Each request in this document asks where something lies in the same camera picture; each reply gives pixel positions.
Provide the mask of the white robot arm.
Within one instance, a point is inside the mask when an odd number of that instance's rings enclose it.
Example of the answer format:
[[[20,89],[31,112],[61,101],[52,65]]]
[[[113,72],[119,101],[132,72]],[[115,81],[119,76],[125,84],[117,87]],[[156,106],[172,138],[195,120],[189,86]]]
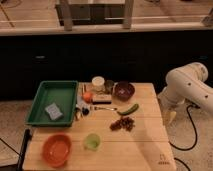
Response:
[[[209,114],[213,114],[213,88],[205,84],[207,67],[193,62],[170,70],[166,86],[157,95],[163,124],[169,125],[176,116],[175,108],[189,100]]]

